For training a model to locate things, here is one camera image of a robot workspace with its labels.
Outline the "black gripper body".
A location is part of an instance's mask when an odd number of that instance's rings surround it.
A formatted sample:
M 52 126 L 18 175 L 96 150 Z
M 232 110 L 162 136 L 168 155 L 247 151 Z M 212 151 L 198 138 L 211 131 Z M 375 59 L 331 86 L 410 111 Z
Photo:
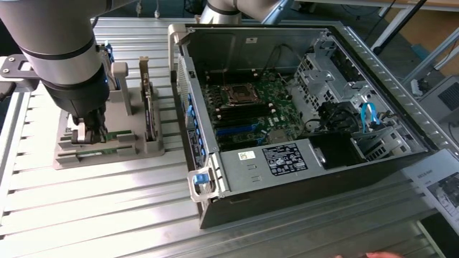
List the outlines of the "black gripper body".
M 59 86 L 43 80 L 46 89 L 58 107 L 67 111 L 75 118 L 91 115 L 104 116 L 106 102 L 110 96 L 107 80 L 84 82 L 82 84 Z

